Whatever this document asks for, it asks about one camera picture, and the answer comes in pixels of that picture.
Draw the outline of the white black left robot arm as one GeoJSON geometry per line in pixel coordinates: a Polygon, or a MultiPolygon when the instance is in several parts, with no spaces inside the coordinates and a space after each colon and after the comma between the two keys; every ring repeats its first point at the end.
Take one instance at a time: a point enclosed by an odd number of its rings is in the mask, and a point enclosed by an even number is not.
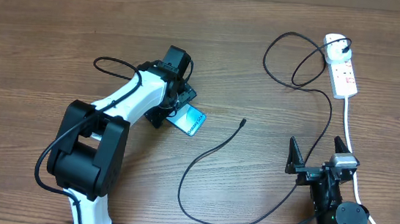
{"type": "Polygon", "coordinates": [[[159,128],[164,119],[182,116],[196,96],[188,83],[193,60],[176,46],[162,60],[131,69],[133,77],[110,96],[70,103],[36,163],[35,181],[68,197],[73,224],[112,224],[107,195],[119,178],[131,126],[146,117],[159,128]]]}

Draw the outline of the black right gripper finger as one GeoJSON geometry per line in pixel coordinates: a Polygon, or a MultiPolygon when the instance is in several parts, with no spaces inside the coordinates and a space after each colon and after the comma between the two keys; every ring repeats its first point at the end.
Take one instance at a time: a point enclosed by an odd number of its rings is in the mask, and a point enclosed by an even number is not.
{"type": "Polygon", "coordinates": [[[300,149],[297,145],[295,137],[290,138],[289,143],[289,156],[286,161],[286,168],[303,168],[305,163],[303,162],[303,157],[300,153],[300,149]]]}
{"type": "Polygon", "coordinates": [[[342,141],[341,137],[338,135],[334,138],[334,147],[335,147],[335,153],[336,154],[344,154],[344,153],[350,153],[350,150],[346,146],[346,144],[342,141]]]}

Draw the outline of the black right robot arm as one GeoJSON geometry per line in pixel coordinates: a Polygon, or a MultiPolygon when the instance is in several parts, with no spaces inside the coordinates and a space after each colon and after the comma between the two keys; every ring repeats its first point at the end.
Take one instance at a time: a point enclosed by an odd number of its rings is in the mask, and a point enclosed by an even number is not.
{"type": "Polygon", "coordinates": [[[289,157],[285,172],[295,175],[295,184],[309,186],[314,215],[298,224],[312,220],[316,224],[367,224],[370,213],[364,205],[344,201],[339,185],[352,180],[359,160],[351,153],[340,137],[334,138],[335,153],[319,167],[306,167],[297,141],[290,138],[289,157]]]}

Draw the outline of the black smartphone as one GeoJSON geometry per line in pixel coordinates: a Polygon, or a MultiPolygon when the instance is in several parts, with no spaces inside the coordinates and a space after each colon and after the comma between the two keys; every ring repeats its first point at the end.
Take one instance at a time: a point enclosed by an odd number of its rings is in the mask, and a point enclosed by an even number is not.
{"type": "Polygon", "coordinates": [[[179,128],[187,136],[193,137],[206,121],[206,115],[187,103],[176,113],[172,113],[166,119],[179,128]]]}

